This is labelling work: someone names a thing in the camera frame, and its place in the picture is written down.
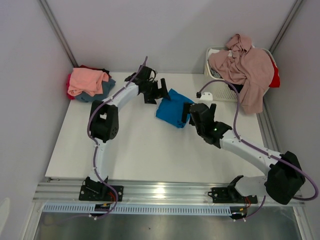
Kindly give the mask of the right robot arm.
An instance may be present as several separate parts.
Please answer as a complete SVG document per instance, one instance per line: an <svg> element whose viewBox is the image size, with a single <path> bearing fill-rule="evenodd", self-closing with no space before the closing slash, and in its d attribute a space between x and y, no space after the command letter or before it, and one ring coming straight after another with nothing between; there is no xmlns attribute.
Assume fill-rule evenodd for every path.
<svg viewBox="0 0 320 240"><path fill-rule="evenodd" d="M226 123L215 121L216 104L183 104L181 121L195 126L197 134L209 145L229 151L258 168L264 176L239 175L228 185L228 198L240 202L249 195L270 196L279 204L287 205L305 183L297 156L287 151L280 153L250 143L236 135Z"/></svg>

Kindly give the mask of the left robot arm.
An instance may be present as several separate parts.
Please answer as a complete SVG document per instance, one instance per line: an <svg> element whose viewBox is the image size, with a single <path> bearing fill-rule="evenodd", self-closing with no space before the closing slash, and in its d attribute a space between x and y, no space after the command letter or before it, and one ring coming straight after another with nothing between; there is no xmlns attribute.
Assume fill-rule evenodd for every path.
<svg viewBox="0 0 320 240"><path fill-rule="evenodd" d="M143 94L146 104L156 104L158 99L170 99L164 78L156 80L155 70L141 65L128 76L123 86L104 100L91 104L87 134L94 141L92 170L83 181L79 200L115 201L122 194L119 186L108 187L108 177L114 160L112 141L119 132L119 112L133 98Z"/></svg>

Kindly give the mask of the blue t shirt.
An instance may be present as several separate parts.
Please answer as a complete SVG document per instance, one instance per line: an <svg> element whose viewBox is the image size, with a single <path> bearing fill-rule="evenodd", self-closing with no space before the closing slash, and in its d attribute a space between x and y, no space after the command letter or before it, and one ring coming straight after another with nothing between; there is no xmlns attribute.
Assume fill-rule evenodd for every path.
<svg viewBox="0 0 320 240"><path fill-rule="evenodd" d="M182 122L184 103L193 104L194 101L178 93L174 89L168 92L170 100L163 98L156 110L155 116L176 128L184 128L186 123Z"/></svg>

